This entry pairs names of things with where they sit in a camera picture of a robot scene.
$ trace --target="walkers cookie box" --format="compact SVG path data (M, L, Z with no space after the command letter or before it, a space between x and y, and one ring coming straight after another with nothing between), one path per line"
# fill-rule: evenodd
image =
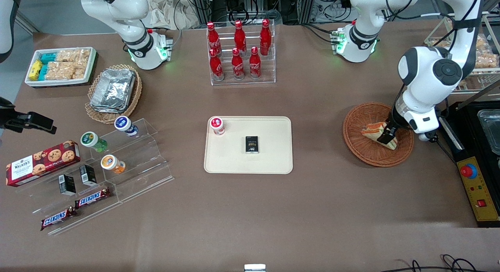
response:
M8 164L5 184L18 187L79 161L78 144L66 141Z

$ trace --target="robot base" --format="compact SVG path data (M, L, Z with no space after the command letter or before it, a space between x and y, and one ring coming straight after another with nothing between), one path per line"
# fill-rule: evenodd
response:
M347 25L344 28L338 28L337 31L330 34L330 40L334 42L334 44L332 44L332 50L334 54L341 55L349 62L360 63L367 60L370 54L375 51L375 44L377 44L377 41L375 40L375 42L366 49L360 50L357 44L355 44L349 36L351 28L352 25Z
M172 53L171 39L166 40L164 35L156 32L151 33L151 36L153 37L153 46L144 57L136 57L129 50L132 61L143 70L155 69L163 62L169 61Z

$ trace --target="cloth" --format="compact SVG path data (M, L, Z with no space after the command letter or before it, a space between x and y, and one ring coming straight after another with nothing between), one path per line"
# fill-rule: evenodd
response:
M184 30L200 25L189 0L148 0L153 27Z

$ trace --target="white storage tray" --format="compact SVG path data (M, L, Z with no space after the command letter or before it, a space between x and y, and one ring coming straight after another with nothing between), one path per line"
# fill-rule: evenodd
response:
M74 80L46 80L46 81L32 81L28 78L28 75L30 74L31 67L33 66L34 62L37 59L40 59L42 54L58 52L60 50L75 50L78 48L89 49L91 51L91 53L89 55L89 62L87 62L87 67L85 69L84 78L74 79ZM89 81L89 78L91 77L93 64L95 62L95 55L96 55L96 51L95 51L95 49L93 49L93 47L71 47L71 48L53 48L53 49L36 50L33 54L30 65L28 66L28 69L26 72L26 77L25 77L25 83L31 87L71 86L71 85L78 85L80 83L86 83Z
M210 174L289 174L293 169L288 117L220 117L225 132L207 122L205 171ZM259 153L245 153L245 137L259 137Z

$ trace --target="yellow control panel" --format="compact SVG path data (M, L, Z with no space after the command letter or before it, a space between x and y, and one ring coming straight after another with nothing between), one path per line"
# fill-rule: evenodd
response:
M475 157L457 162L457 167L459 167L475 219L478 222L500 220Z

